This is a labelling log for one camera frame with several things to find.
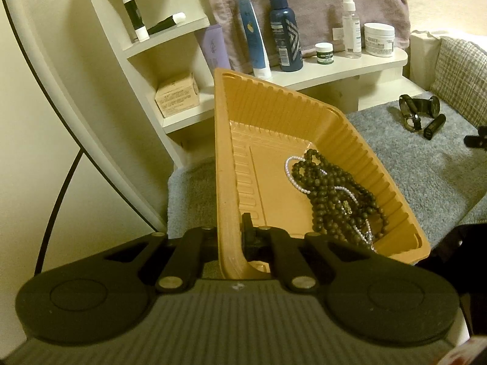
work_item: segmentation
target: gray carpet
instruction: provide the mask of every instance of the gray carpet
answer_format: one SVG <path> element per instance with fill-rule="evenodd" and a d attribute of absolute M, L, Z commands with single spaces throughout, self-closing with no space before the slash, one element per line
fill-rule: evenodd
<path fill-rule="evenodd" d="M 402 127 L 397 101 L 348 115 L 400 188 L 432 246 L 460 222 L 487 220 L 487 154 L 464 146 L 463 137 L 476 134 L 470 123 L 443 102 L 441 112 L 447 121 L 431 141 Z M 429 121 L 422 117 L 423 126 Z M 168 218 L 170 238 L 216 224 L 214 159 L 173 173 Z M 218 274 L 215 268 L 211 273 Z"/>

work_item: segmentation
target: white pearl strand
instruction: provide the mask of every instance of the white pearl strand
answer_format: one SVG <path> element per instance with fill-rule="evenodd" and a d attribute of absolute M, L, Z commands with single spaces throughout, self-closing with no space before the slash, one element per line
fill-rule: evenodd
<path fill-rule="evenodd" d="M 306 195 L 310 194 L 311 191 L 308 191 L 307 189 L 305 188 L 302 188 L 301 186 L 299 186 L 299 184 L 294 180 L 294 177 L 291 175 L 291 173 L 289 172 L 289 162 L 293 159 L 296 159 L 298 161 L 302 161 L 302 162 L 305 162 L 306 159 L 305 158 L 302 158 L 302 157 L 299 157 L 299 156 L 290 156 L 289 158 L 286 159 L 286 163 L 284 163 L 284 170 L 286 171 L 286 176 L 287 178 L 289 179 L 289 181 L 291 182 L 291 184 L 293 184 L 293 186 L 298 190 L 298 191 L 301 191 L 303 193 L 305 193 Z M 328 175 L 328 173 L 326 173 L 326 171 L 324 171 L 323 169 L 320 169 L 321 172 L 325 175 Z M 343 186 L 335 186 L 335 190 L 338 190 L 338 191 L 345 191 L 348 196 L 350 196 L 350 198 L 355 202 L 355 204 L 359 204 L 359 202 L 357 201 L 357 199 L 355 198 L 354 194 L 352 192 L 350 192 L 350 190 L 348 190 L 347 188 L 343 187 Z M 369 224 L 369 221 L 368 219 L 365 220 L 365 224 L 367 225 L 367 238 L 365 238 L 365 236 L 362 234 L 362 232 L 357 228 L 357 226 L 354 226 L 354 230 L 359 234 L 360 238 L 365 241 L 367 244 L 370 245 L 372 251 L 375 251 L 376 249 L 374 248 L 373 246 L 373 243 L 372 243 L 372 239 L 373 239 L 373 236 L 372 236 L 372 231 L 370 229 L 370 224 Z"/>

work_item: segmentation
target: navy blue spray bottle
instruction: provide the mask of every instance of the navy blue spray bottle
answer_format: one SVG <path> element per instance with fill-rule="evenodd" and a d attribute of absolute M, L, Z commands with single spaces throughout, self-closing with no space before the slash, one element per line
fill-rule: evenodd
<path fill-rule="evenodd" d="M 279 64 L 282 71 L 298 71 L 303 67 L 300 36 L 294 11 L 289 8 L 287 0 L 271 1 L 271 28 L 279 53 Z"/>

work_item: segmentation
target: blue tube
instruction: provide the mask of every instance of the blue tube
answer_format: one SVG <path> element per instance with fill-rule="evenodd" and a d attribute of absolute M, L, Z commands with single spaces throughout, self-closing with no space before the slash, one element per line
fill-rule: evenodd
<path fill-rule="evenodd" d="M 255 17 L 254 7 L 250 0 L 238 0 L 238 2 L 254 75 L 261 79 L 268 79 L 271 77 L 269 58 L 262 41 L 261 29 Z"/>

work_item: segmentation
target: white paper tag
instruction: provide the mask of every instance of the white paper tag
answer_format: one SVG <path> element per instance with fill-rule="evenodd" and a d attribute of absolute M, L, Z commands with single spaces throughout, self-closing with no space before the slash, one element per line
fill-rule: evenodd
<path fill-rule="evenodd" d="M 333 40 L 343 40 L 343 27 L 333 28 Z"/>

